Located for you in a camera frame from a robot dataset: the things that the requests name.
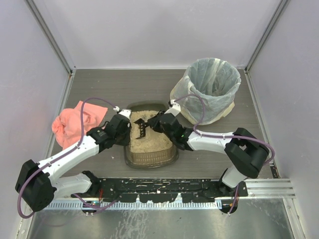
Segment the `black slotted litter scoop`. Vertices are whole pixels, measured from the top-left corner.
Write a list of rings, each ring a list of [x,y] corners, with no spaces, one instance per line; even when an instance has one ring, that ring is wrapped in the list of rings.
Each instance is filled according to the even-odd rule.
[[[138,129],[140,131],[140,136],[137,137],[136,139],[144,138],[146,136],[146,128],[150,126],[149,122],[140,118],[136,120],[134,123],[138,125]]]

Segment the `grey plastic litter box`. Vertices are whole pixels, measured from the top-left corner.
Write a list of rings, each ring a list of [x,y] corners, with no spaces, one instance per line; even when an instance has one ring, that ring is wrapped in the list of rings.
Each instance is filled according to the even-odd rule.
[[[131,112],[138,111],[166,111],[168,105],[162,101],[142,101],[127,106]],[[132,153],[130,143],[124,147],[125,162],[132,168],[146,169],[162,167],[174,163],[178,159],[178,149],[172,147],[166,150],[149,153]]]

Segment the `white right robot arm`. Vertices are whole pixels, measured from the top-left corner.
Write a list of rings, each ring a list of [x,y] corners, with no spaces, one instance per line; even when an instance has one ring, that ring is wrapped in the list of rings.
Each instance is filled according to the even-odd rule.
[[[257,178],[270,153],[264,142],[244,128],[225,134],[196,131],[183,127],[173,114],[163,112],[149,119],[147,125],[166,135],[180,150],[204,150],[227,155],[232,166],[223,172],[218,182],[218,190],[223,194],[233,192],[247,178]]]

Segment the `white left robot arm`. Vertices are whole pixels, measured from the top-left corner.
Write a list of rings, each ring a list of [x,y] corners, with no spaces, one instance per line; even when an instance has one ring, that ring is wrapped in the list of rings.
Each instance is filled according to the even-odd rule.
[[[97,196],[100,180],[90,171],[63,177],[80,162],[95,156],[113,145],[127,146],[130,142],[130,110],[122,110],[104,128],[95,127],[83,138],[60,153],[38,163],[26,161],[15,186],[18,201],[25,201],[33,212],[46,208],[54,199],[72,194]]]

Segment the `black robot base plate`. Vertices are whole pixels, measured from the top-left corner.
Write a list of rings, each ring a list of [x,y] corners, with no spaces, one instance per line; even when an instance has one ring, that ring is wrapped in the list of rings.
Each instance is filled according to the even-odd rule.
[[[103,202],[171,203],[181,196],[183,203],[206,203],[218,197],[233,197],[235,192],[240,197],[248,196],[245,182],[240,182],[238,189],[226,189],[213,179],[100,178],[93,190],[78,195]]]

